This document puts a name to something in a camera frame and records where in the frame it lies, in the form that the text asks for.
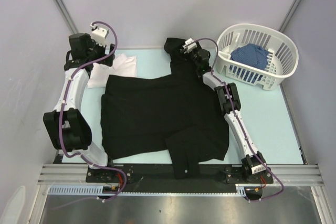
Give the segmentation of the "black long sleeve shirt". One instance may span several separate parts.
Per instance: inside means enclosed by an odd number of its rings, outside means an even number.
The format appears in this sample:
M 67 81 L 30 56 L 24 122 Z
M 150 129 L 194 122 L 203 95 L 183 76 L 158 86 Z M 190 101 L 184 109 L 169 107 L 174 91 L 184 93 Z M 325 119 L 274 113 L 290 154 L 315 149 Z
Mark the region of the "black long sleeve shirt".
M 205 85 L 180 49 L 168 38 L 171 73 L 155 79 L 110 75 L 101 98 L 102 146 L 113 159 L 169 152 L 177 179 L 200 174 L 201 162 L 223 160 L 229 127 L 217 94 Z

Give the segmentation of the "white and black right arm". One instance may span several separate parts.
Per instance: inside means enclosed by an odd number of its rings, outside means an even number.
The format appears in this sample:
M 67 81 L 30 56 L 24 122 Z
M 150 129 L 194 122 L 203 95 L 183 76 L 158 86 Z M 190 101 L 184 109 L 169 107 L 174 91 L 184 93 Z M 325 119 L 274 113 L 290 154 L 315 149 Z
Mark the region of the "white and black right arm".
M 183 46 L 180 52 L 195 65 L 197 75 L 203 83 L 215 91 L 222 115 L 228 123 L 242 154 L 239 174 L 249 183 L 266 185 L 267 164 L 262 153 L 251 140 L 240 112 L 241 102 L 234 83 L 227 84 L 217 77 L 209 65 L 210 52 L 196 44 Z

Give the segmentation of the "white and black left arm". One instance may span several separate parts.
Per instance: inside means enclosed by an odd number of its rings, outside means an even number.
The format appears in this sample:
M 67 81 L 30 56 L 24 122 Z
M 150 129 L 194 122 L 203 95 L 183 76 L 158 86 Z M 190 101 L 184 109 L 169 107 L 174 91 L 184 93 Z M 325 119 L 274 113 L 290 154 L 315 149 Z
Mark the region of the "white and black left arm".
M 116 169 L 108 164 L 107 153 L 93 142 L 91 128 L 80 109 L 94 63 L 112 65 L 115 45 L 106 54 L 108 33 L 106 28 L 97 28 L 91 34 L 69 36 L 64 86 L 53 110 L 43 115 L 53 147 L 62 150 L 67 158 L 79 157 L 89 166 L 99 168 L 97 174 L 105 182 L 115 178 Z

